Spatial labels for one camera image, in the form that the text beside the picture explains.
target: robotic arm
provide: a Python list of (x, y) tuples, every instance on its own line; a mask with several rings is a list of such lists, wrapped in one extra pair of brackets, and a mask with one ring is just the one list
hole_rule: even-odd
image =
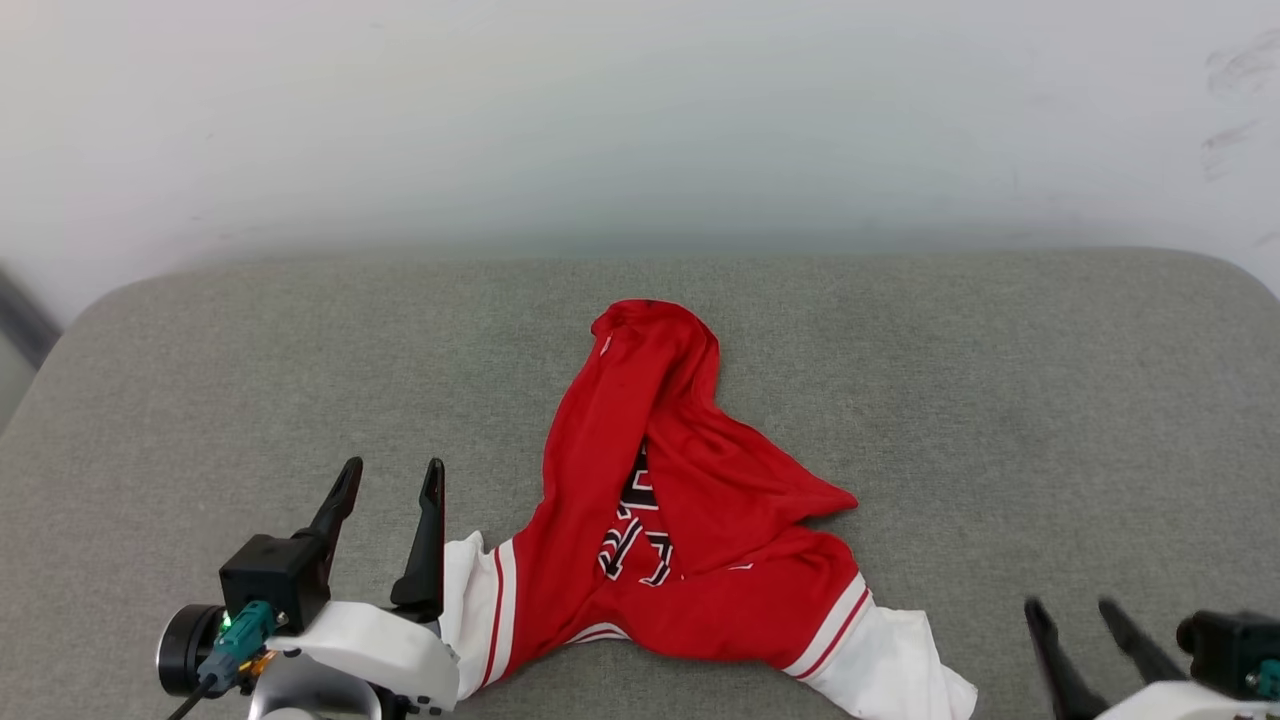
[(1038, 598), (1024, 606), (1027, 626), (1057, 720), (1231, 720), (1280, 712), (1280, 621), (1254, 612), (1202, 610), (1178, 626), (1192, 655), (1190, 678), (1115, 601), (1098, 611), (1144, 688), (1111, 706), (1093, 693), (1062, 652), (1057, 625)]
[(232, 688), (252, 696), (250, 720), (315, 720), (353, 712), (370, 720), (440, 715), (457, 702), (457, 656), (440, 641), (444, 584), (444, 464), (433, 459), (421, 515), (392, 607), (332, 600), (329, 570), (360, 489), (352, 457), (306, 528), (259, 534), (219, 571), (223, 606), (188, 605), (156, 650), (160, 684), (187, 701)]

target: teal connector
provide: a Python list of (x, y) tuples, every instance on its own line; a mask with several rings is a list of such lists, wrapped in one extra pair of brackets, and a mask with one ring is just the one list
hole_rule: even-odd
[(209, 675), (218, 679), (209, 688), (211, 694), (221, 694), (236, 684), (239, 666), (262, 650), (266, 638), (275, 634), (275, 611), (261, 600), (244, 606), (230, 626), (214, 641), (214, 651), (200, 664), (197, 676), (205, 680)]
[(1258, 666), (1258, 694), (1280, 700), (1280, 660), (1263, 660)]

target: clothing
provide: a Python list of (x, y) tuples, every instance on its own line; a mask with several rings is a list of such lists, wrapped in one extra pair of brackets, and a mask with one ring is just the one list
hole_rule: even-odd
[(691, 313), (630, 300), (561, 402), (529, 525), (445, 547), (442, 637), (460, 698), (570, 643), (762, 660), (860, 717), (968, 717), (923, 614), (876, 606), (849, 547), (800, 520), (854, 497), (714, 404), (719, 346)]

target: gray cushion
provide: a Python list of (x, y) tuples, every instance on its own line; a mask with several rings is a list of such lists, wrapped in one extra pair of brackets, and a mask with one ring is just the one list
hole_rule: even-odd
[[(165, 621), (219, 598), (252, 533), (365, 484), (337, 597), (385, 602), (428, 459), (449, 537), (530, 516), (552, 414), (617, 299), (681, 302), (723, 343), (723, 407), (861, 507), (877, 601), (929, 612), (987, 717), (1048, 716), (1021, 618), (1039, 593), (1096, 688), (1137, 674), (1114, 594), (1172, 647), (1187, 614), (1276, 612), (1280, 307), (1203, 258), (302, 263), (148, 281), (90, 309), (0, 438), (0, 716), (163, 717)], [(242, 698), (193, 717), (241, 717)], [(623, 643), (553, 653), (466, 717), (838, 717), (753, 665)]]

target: cable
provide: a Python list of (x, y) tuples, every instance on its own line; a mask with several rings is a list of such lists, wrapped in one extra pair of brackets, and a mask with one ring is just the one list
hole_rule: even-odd
[(196, 688), (196, 692), (191, 693), (191, 697), (183, 701), (183, 703), (178, 707), (178, 710), (173, 711), (173, 715), (170, 715), (168, 720), (182, 720), (186, 717), (187, 714), (191, 712), (191, 708), (196, 707), (196, 703), (204, 700), (205, 693), (207, 693), (209, 688), (214, 687), (214, 683), (216, 682), (218, 675), (214, 675), (212, 673), (205, 675), (205, 679), (200, 682), (200, 687)]

